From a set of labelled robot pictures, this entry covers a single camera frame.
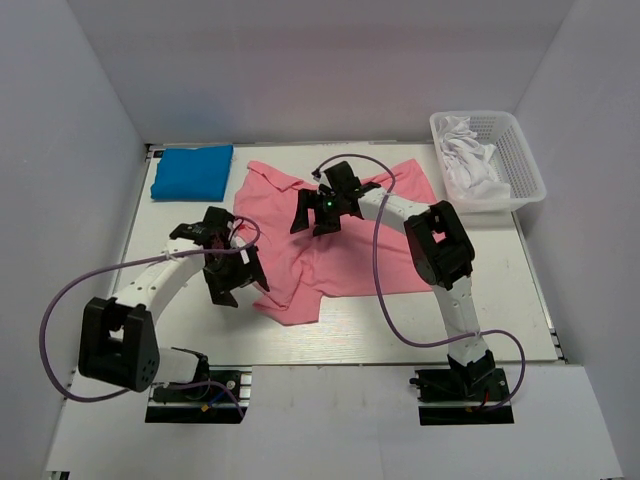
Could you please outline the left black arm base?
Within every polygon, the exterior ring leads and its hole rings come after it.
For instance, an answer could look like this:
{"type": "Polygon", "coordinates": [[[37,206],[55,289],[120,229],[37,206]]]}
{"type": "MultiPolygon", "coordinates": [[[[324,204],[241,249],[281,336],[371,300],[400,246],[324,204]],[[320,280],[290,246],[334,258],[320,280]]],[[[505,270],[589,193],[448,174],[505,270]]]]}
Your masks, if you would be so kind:
{"type": "Polygon", "coordinates": [[[251,395],[250,367],[211,367],[202,386],[177,390],[154,386],[147,402],[148,424],[237,425],[251,395]]]}

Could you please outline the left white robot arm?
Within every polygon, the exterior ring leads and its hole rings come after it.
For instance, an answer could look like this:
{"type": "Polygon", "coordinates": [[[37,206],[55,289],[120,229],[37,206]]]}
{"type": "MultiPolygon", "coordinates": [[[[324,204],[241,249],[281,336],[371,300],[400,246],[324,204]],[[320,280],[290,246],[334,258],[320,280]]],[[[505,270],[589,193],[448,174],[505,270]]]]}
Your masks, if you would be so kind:
{"type": "Polygon", "coordinates": [[[93,298],[82,319],[78,367],[81,375],[135,392],[154,383],[177,384],[199,399],[211,387],[205,355],[162,348],[156,324],[195,275],[202,274],[213,304],[237,307],[232,292],[250,284],[269,288],[256,241],[237,238],[235,227],[250,220],[210,207],[196,223],[178,225],[165,250],[146,261],[140,275],[108,299],[93,298]]]}

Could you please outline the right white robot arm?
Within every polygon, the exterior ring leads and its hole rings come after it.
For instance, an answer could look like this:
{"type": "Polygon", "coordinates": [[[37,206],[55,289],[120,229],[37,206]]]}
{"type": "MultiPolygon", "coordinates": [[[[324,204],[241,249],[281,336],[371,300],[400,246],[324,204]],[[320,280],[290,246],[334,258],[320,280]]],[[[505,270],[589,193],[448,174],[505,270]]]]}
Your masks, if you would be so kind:
{"type": "Polygon", "coordinates": [[[345,215],[373,220],[372,268],[376,296],[393,334],[414,348],[448,348],[448,377],[456,395],[472,399],[484,391],[495,370],[495,360],[483,338],[472,298],[471,274],[475,250],[451,203],[428,205],[409,200],[394,192],[396,176],[387,169],[390,185],[366,183],[353,173],[347,154],[333,157],[327,167],[323,161],[312,176],[318,187],[302,189],[290,232],[313,229],[315,237],[341,230],[345,215]],[[404,337],[394,325],[386,307],[379,273],[379,234],[385,225],[402,233],[412,264],[420,279],[435,293],[447,338],[418,343],[404,337]]]}

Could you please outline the pink t shirt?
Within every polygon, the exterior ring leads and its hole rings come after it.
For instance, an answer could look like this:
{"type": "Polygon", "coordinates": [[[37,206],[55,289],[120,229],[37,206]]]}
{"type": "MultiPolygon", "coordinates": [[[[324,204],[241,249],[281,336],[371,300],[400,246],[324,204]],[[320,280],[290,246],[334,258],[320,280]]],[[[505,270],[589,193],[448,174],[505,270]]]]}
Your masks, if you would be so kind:
{"type": "Polygon", "coordinates": [[[374,265],[386,294],[430,291],[414,269],[405,236],[390,227],[345,216],[340,232],[291,234],[298,191],[307,185],[252,161],[235,195],[234,213],[261,231],[258,255],[270,291],[255,301],[257,311],[284,326],[315,323],[325,297],[374,295],[374,265]]]}

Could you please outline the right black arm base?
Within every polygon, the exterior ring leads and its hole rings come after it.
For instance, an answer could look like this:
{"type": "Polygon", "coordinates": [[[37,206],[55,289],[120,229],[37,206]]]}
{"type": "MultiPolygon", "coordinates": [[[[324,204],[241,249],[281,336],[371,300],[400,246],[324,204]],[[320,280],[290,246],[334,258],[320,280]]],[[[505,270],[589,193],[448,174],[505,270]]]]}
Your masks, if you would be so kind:
{"type": "Polygon", "coordinates": [[[507,425],[514,423],[505,372],[497,368],[470,391],[449,369],[416,370],[409,384],[417,389],[421,426],[507,425]]]}

